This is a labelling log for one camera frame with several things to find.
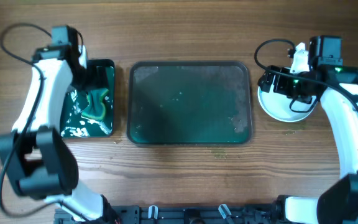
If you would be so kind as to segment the green yellow sponge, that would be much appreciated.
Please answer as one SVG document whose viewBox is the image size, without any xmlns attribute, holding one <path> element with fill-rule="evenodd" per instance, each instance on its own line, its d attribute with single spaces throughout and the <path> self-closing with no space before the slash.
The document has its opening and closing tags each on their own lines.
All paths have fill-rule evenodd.
<svg viewBox="0 0 358 224">
<path fill-rule="evenodd" d="M 108 93 L 107 88 L 90 90 L 86 95 L 88 105 L 82 111 L 81 116 L 86 119 L 103 120 L 106 115 L 104 97 Z"/>
</svg>

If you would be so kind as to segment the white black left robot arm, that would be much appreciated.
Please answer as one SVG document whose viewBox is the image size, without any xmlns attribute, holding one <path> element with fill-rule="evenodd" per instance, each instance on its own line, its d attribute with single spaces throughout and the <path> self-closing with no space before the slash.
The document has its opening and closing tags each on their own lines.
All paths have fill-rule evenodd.
<svg viewBox="0 0 358 224">
<path fill-rule="evenodd" d="M 37 49 L 32 81 L 20 116 L 9 134 L 0 135 L 0 210 L 12 218 L 58 205 L 82 223 L 116 223 L 119 217 L 106 197 L 79 180 L 78 164 L 59 129 L 70 86 L 90 80 L 84 47 L 53 45 Z M 2 201 L 4 179 L 20 197 L 45 203 L 26 213 L 9 211 Z"/>
</svg>

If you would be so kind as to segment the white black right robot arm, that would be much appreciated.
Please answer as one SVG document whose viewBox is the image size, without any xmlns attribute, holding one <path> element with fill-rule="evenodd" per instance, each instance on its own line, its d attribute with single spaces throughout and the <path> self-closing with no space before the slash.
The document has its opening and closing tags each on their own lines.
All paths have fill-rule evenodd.
<svg viewBox="0 0 358 224">
<path fill-rule="evenodd" d="M 319 197 L 280 196 L 272 221 L 358 223 L 358 68 L 307 65 L 300 72 L 264 67 L 258 100 L 283 122 L 305 119 L 319 103 L 328 117 L 340 163 L 340 179 Z"/>
</svg>

